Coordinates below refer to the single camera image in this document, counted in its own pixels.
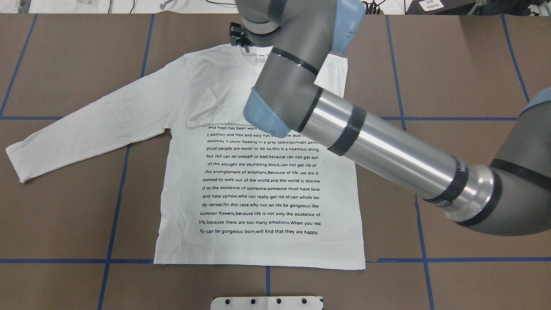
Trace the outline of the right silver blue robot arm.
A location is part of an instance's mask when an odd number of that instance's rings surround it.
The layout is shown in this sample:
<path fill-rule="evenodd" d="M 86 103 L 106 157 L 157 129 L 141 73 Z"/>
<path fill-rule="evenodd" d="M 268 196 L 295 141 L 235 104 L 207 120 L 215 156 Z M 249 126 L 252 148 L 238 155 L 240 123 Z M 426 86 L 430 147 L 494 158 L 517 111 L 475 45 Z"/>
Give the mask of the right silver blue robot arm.
<path fill-rule="evenodd" d="M 358 0 L 238 0 L 245 33 L 272 47 L 244 108 L 252 125 L 294 130 L 417 193 L 473 231 L 523 236 L 551 227 L 550 89 L 521 112 L 489 167 L 466 163 L 321 87 L 325 57 L 344 53 L 365 15 Z"/>

